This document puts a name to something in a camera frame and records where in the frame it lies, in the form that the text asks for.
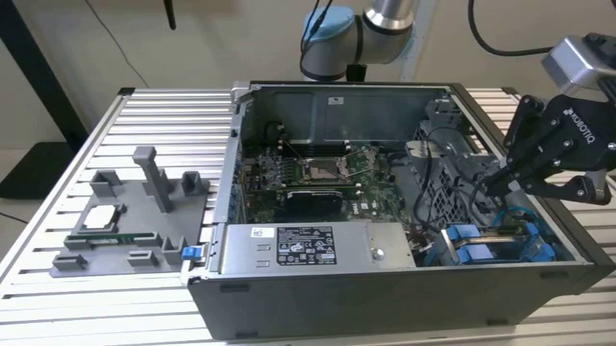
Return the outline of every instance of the screw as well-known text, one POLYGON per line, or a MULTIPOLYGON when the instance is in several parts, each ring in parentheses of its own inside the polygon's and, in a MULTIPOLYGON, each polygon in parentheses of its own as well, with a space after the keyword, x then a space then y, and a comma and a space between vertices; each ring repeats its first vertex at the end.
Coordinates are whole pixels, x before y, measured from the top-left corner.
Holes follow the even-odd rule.
POLYGON ((384 252, 380 249, 371 249, 372 260, 380 261, 384 257, 384 252))

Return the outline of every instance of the green circuit board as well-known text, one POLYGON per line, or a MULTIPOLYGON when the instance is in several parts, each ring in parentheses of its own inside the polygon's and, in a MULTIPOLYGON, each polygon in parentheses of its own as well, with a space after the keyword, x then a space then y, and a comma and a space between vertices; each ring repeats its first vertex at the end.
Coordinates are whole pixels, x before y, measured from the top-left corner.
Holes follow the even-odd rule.
POLYGON ((336 157, 297 158, 264 153, 248 163, 253 163, 244 169, 249 223, 311 221, 280 216, 287 194, 309 191, 335 192, 342 196, 339 213, 318 221, 368 219, 410 226, 411 218, 390 173, 387 155, 379 153, 378 148, 354 147, 336 157))

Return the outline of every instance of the white wall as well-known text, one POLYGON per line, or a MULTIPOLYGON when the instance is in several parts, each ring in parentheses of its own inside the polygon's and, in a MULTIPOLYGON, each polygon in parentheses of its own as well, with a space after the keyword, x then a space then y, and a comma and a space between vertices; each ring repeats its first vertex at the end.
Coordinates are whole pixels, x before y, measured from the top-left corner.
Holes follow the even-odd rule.
POLYGON ((38 97, 0 41, 0 150, 62 141, 38 97))
MULTIPOLYGON (((74 108, 94 123, 120 87, 142 83, 82 0, 14 0, 74 108)), ((235 80, 297 80, 299 39, 311 0, 90 0, 149 87, 229 87, 235 80)), ((335 0, 356 13, 366 0, 335 0)), ((370 67, 396 81, 400 64, 370 67)))
MULTIPOLYGON (((431 29, 420 52, 415 79, 455 81, 466 87, 514 87, 550 97, 555 87, 541 57, 490 55, 473 39, 466 0, 438 0, 431 29)), ((554 45, 565 35, 616 35, 610 0, 477 0, 475 22, 487 43, 501 50, 554 45)))

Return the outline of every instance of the open computer tower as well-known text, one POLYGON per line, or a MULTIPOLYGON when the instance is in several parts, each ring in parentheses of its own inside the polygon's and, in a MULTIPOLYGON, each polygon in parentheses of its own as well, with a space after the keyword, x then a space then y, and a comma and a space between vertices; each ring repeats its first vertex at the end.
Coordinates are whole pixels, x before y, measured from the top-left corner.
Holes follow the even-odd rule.
POLYGON ((183 269, 216 339, 513 325, 614 269, 559 201, 478 192, 503 136, 458 84, 233 97, 213 232, 183 269))

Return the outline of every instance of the power supply label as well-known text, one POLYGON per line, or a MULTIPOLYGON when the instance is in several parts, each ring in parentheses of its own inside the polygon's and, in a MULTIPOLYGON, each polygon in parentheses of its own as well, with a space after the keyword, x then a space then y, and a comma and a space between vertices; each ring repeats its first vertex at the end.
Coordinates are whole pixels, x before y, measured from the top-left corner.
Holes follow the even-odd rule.
POLYGON ((335 244, 331 227, 277 227, 279 265, 334 265, 335 244))

